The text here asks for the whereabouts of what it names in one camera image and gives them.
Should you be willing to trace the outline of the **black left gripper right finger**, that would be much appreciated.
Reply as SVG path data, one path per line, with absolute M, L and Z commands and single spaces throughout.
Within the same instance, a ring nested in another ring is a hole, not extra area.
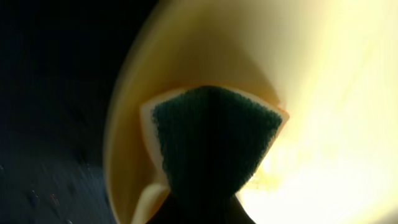
M 234 195 L 228 205 L 228 224 L 256 224 Z

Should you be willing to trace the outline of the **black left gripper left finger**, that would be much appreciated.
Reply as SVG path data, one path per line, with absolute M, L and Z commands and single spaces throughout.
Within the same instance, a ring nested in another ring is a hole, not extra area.
M 180 206 L 172 194 L 167 196 L 147 224 L 180 224 Z

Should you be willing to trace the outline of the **green and yellow sponge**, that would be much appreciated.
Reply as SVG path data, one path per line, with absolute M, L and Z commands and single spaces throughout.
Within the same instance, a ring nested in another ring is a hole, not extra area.
M 228 223 L 231 198 L 257 171 L 289 119 L 235 88 L 179 88 L 140 107 L 146 150 L 180 206 L 180 223 Z

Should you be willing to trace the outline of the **yellow plate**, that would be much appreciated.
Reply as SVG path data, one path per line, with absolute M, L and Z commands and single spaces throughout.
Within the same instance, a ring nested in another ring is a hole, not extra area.
M 397 222 L 396 1 L 161 1 L 108 112 L 104 169 L 118 223 L 145 223 L 166 194 L 139 106 L 206 84 L 290 116 L 238 193 L 254 222 Z

